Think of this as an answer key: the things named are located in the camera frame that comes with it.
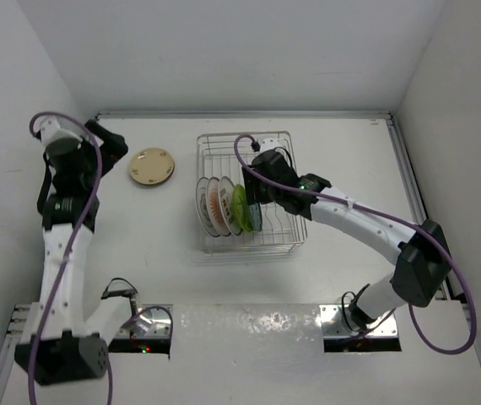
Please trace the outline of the beige cream plate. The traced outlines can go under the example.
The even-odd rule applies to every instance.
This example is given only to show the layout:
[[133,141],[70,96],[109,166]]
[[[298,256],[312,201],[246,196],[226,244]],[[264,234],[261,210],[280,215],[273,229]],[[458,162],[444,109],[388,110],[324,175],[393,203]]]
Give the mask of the beige cream plate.
[[146,148],[135,154],[128,166],[130,177],[143,186],[166,182],[175,170],[172,155],[162,148]]

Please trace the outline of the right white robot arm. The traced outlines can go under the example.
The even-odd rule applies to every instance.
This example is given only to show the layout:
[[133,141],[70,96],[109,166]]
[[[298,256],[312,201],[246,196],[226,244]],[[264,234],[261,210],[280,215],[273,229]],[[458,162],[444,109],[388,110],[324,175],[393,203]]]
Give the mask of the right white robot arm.
[[403,305],[425,308],[451,271],[441,255],[448,248],[446,238],[434,221],[426,219],[411,229],[371,208],[356,208],[354,200],[328,180],[312,173],[298,175],[277,149],[258,154],[242,175],[249,207],[276,203],[287,213],[342,231],[394,266],[392,273],[355,295],[343,317],[351,329],[366,331]]

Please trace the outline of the dark grey blue plate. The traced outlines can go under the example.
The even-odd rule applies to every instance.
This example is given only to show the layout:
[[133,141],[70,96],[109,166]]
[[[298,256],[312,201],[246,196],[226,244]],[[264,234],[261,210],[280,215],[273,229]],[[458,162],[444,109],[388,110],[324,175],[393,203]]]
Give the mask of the dark grey blue plate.
[[255,202],[248,206],[250,223],[254,232],[262,231],[262,210],[260,204]]

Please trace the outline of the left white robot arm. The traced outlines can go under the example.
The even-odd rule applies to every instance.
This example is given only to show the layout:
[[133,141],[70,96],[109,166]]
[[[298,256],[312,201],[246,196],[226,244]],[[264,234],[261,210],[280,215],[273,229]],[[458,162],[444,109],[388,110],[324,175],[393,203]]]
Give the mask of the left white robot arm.
[[37,313],[14,358],[41,386],[99,379],[111,341],[133,314],[137,291],[106,290],[95,312],[84,316],[85,268],[100,206],[96,184],[128,146],[95,120],[74,129],[52,114],[32,122],[46,164],[37,201],[45,259]]

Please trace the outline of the green plate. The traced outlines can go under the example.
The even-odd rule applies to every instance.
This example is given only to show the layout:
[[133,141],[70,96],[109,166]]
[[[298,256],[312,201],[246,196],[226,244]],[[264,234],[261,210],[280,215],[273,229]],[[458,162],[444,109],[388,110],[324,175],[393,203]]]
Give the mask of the green plate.
[[253,225],[250,220],[246,190],[241,184],[234,186],[233,190],[233,210],[237,223],[241,229],[245,232],[251,233],[253,231]]

